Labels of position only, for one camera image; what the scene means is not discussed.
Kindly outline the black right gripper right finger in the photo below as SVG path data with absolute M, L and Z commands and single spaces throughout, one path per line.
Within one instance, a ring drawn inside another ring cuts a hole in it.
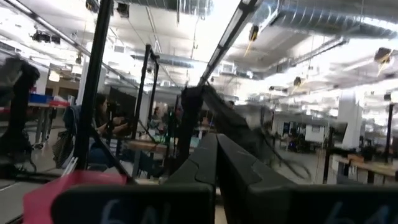
M 219 134 L 217 173 L 232 223 L 396 224 L 397 187 L 299 185 Z

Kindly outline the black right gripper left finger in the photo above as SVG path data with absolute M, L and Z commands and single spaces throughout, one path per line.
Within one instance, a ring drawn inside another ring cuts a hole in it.
M 64 224 L 213 223 L 217 137 L 206 135 L 163 184 L 79 185 L 57 196 L 51 219 Z

